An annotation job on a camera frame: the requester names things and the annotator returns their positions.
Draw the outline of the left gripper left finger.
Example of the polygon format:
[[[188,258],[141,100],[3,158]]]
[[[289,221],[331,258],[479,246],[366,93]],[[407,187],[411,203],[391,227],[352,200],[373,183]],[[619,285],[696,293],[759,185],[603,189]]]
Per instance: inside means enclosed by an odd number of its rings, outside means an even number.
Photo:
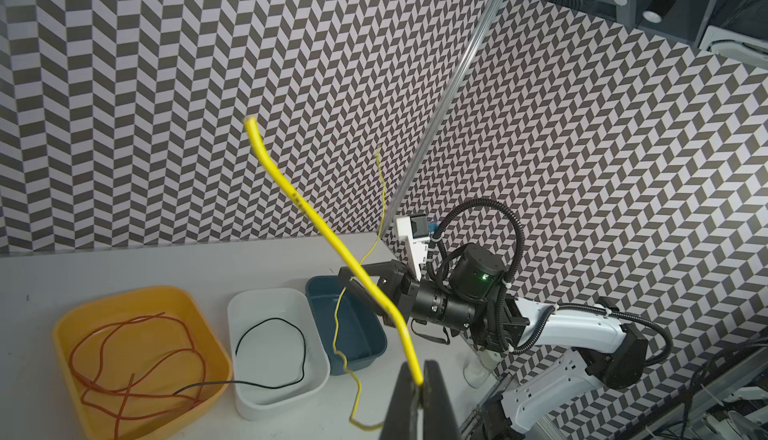
[[[407,363],[401,366],[391,396],[380,440],[416,440],[420,387],[413,381]]]

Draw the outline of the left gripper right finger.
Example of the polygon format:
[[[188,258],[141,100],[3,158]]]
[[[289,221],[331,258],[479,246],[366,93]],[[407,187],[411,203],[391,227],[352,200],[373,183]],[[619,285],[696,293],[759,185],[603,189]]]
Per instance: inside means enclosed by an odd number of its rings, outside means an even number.
[[[427,360],[422,384],[423,439],[460,440],[459,425],[439,364]]]

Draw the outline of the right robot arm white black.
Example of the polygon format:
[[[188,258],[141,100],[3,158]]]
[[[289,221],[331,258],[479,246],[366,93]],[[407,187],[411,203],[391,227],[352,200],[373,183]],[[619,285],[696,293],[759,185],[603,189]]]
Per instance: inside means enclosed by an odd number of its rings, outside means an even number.
[[[515,232],[510,265],[476,243],[446,250],[442,235],[463,212],[474,208],[498,211]],[[526,388],[498,394],[481,409],[473,435],[478,439],[521,438],[542,416],[568,399],[601,387],[622,389],[635,384],[645,368],[664,361],[673,341],[668,330],[639,315],[621,312],[607,299],[594,305],[545,304],[510,294],[523,256],[525,236],[514,212],[490,198],[467,200],[454,207],[432,234],[430,246],[441,262],[416,279],[399,261],[366,266],[378,287],[404,319],[435,323],[469,334],[476,348],[519,355],[538,345],[568,348],[558,367],[535,378]]]

